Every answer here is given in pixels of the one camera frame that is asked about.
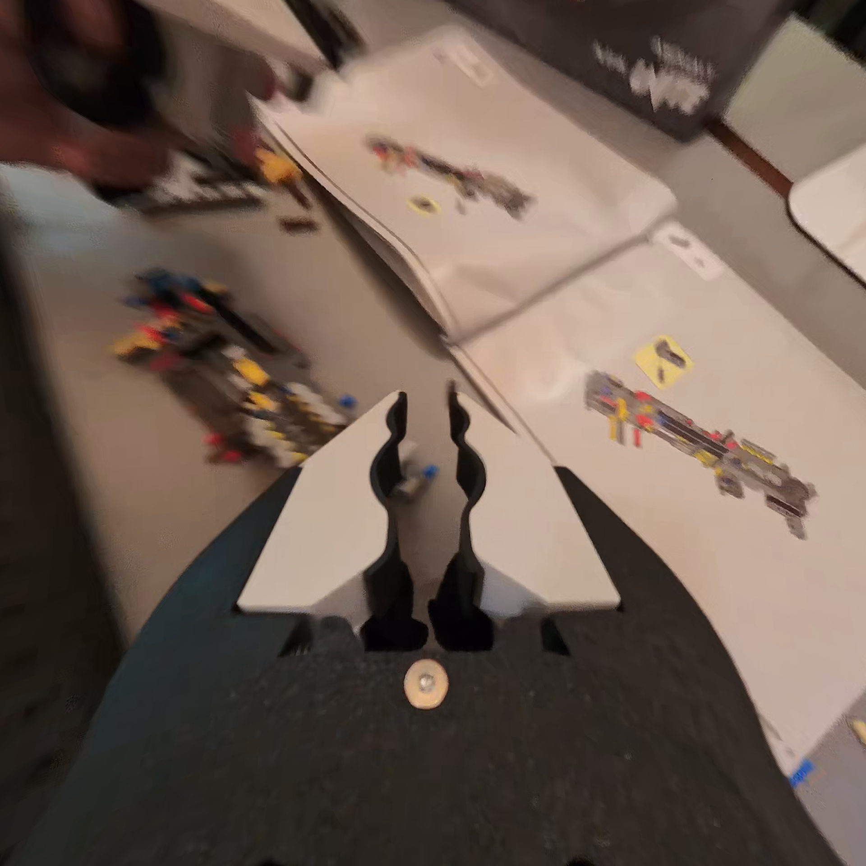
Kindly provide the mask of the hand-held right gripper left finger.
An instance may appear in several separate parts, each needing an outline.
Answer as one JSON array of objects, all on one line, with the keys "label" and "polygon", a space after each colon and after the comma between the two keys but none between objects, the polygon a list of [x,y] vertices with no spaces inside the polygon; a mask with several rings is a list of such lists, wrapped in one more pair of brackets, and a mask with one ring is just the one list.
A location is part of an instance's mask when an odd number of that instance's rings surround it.
[{"label": "hand-held right gripper left finger", "polygon": [[396,391],[306,460],[241,591],[245,614],[338,617],[372,651],[415,651],[428,626],[414,617],[391,497],[408,398]]}]

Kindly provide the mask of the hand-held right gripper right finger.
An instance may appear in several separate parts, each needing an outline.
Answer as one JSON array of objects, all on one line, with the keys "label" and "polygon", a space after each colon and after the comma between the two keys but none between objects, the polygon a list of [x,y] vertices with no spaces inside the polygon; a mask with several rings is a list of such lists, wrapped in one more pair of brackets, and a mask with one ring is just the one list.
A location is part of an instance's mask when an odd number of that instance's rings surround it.
[{"label": "hand-held right gripper right finger", "polygon": [[447,408],[465,505],[428,602],[438,645],[489,651],[507,621],[617,609],[620,594],[551,462],[455,383]]}]

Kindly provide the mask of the black lego beam assembly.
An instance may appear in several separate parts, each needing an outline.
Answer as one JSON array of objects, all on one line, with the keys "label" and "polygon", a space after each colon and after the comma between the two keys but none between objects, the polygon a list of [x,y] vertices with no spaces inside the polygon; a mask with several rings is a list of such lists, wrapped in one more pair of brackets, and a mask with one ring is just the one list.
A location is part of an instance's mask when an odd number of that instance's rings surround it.
[{"label": "black lego beam assembly", "polygon": [[260,209],[268,197],[258,170],[213,150],[173,152],[167,173],[146,188],[91,189],[104,203],[149,219]]}]

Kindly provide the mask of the small grey lego piece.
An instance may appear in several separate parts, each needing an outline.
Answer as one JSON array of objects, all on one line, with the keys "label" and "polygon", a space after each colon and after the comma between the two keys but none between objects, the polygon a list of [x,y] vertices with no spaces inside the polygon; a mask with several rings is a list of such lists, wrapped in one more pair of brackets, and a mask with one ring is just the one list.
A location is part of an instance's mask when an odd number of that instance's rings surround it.
[{"label": "small grey lego piece", "polygon": [[424,467],[418,460],[418,445],[404,439],[397,447],[399,478],[393,494],[413,498],[424,484]]}]

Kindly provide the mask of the partly built lego chassis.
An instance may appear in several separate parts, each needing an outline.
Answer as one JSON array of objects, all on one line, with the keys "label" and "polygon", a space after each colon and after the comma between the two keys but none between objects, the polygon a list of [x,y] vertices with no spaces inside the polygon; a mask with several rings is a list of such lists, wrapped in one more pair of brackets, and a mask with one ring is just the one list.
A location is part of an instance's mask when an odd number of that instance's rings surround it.
[{"label": "partly built lego chassis", "polygon": [[211,462],[293,469],[352,424],[354,399],[322,392],[308,357],[227,287],[156,267],[134,276],[124,304],[143,319],[114,356],[150,371],[199,419]]}]

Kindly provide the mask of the yellow lego piece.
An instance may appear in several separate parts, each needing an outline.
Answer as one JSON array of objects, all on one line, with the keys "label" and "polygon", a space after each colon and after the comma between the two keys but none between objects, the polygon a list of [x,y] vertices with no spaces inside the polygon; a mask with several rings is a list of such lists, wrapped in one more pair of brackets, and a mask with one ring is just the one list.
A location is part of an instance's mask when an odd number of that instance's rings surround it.
[{"label": "yellow lego piece", "polygon": [[287,186],[303,179],[303,172],[290,157],[259,147],[255,151],[255,159],[262,177],[269,185]]}]

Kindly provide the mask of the lego instruction booklet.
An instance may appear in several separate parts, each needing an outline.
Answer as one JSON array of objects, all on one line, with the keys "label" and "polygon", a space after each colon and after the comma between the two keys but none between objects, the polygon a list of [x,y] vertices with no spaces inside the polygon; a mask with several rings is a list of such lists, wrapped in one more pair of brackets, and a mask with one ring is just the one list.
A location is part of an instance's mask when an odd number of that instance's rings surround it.
[{"label": "lego instruction booklet", "polygon": [[798,768],[864,692],[864,389],[464,30],[255,112],[474,387],[682,580]]}]

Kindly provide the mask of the lego set box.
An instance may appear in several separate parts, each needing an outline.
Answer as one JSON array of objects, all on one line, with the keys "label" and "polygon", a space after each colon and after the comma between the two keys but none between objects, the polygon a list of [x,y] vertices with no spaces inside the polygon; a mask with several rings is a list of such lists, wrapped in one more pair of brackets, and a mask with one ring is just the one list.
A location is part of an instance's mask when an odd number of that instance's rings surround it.
[{"label": "lego set box", "polygon": [[792,1],[449,6],[679,141],[723,114]]}]

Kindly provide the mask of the person's left hand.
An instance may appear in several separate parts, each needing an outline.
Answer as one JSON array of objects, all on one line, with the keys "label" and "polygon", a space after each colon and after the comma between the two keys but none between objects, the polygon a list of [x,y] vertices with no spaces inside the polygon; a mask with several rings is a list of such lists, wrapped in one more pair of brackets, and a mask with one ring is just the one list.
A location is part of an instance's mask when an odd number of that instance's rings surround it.
[{"label": "person's left hand", "polygon": [[59,170],[109,187],[137,188],[165,172],[168,147],[155,132],[81,127],[43,90],[24,46],[2,30],[1,160]]}]

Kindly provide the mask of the white desk stand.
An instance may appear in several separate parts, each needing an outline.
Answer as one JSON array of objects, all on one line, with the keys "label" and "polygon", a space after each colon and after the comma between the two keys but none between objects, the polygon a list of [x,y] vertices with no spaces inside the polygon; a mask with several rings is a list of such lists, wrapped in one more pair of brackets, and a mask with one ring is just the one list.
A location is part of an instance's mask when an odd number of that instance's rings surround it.
[{"label": "white desk stand", "polygon": [[865,146],[793,184],[789,216],[834,263],[865,284]]}]

